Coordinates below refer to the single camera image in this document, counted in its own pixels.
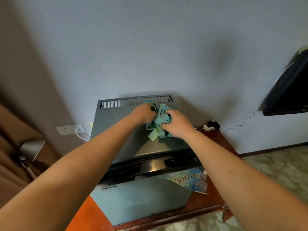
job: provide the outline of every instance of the power outlet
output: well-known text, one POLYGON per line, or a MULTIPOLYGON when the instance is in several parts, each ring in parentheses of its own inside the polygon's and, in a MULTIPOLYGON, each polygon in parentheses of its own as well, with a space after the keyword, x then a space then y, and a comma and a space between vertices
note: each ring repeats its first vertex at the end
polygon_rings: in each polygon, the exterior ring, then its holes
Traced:
POLYGON ((71 134, 75 134, 75 126, 79 128, 79 131, 77 131, 78 134, 86 132, 82 124, 57 126, 56 129, 60 135, 71 135, 71 134))

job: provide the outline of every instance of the wooden table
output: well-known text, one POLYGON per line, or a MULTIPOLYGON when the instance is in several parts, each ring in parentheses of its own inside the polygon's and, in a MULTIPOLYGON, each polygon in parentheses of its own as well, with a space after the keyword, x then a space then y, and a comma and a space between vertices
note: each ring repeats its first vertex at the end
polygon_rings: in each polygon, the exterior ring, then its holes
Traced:
MULTIPOLYGON (((220 131, 214 130, 205 132, 202 130, 200 132, 234 155, 240 157, 220 131)), ((160 225, 221 210, 224 203, 222 197, 209 177, 206 178, 205 182, 208 184, 206 190, 207 195, 193 192, 184 207, 117 226, 112 226, 102 210, 100 210, 94 200, 89 196, 76 213, 66 231, 149 230, 160 225)))

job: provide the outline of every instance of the hand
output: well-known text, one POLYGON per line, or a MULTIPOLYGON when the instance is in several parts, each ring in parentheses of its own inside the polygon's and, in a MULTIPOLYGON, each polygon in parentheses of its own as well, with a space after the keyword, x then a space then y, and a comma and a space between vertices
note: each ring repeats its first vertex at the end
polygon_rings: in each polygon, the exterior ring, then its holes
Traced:
POLYGON ((137 125, 145 124, 152 121, 156 116, 156 112, 152 111, 152 108, 151 103, 144 103, 134 108, 130 115, 136 120, 137 125))
POLYGON ((186 116, 181 114, 178 110, 167 110, 165 113, 168 113, 172 117, 170 124, 162 124, 161 128, 165 131, 168 131, 174 137, 183 139, 185 134, 195 131, 195 128, 187 119, 186 116))

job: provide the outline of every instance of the vent slot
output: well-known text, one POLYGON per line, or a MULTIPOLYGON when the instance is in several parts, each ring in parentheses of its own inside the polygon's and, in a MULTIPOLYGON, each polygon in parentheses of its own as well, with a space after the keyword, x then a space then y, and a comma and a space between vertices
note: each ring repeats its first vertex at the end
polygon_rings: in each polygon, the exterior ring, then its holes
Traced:
POLYGON ((152 96, 137 96, 137 97, 125 97, 120 99, 101 100, 99 108, 121 108, 125 106, 136 106, 151 100, 157 104, 173 102, 171 95, 152 95, 152 96))

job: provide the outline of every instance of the baseboard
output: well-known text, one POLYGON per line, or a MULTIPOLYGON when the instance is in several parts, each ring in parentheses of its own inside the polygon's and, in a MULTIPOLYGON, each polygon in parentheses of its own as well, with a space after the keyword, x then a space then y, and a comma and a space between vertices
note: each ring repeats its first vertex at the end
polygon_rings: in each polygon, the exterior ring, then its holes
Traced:
POLYGON ((272 151, 280 151, 280 150, 285 150, 285 149, 300 147, 300 146, 306 146, 306 145, 308 145, 308 142, 297 143, 297 144, 292 144, 292 145, 283 146, 283 147, 275 147, 275 148, 270 148, 270 149, 265 149, 265 150, 260 150, 260 151, 252 151, 252 152, 243 153, 243 154, 239 154, 239 155, 240 155, 241 158, 243 158, 243 157, 246 157, 246 156, 269 153, 269 152, 272 152, 272 151))

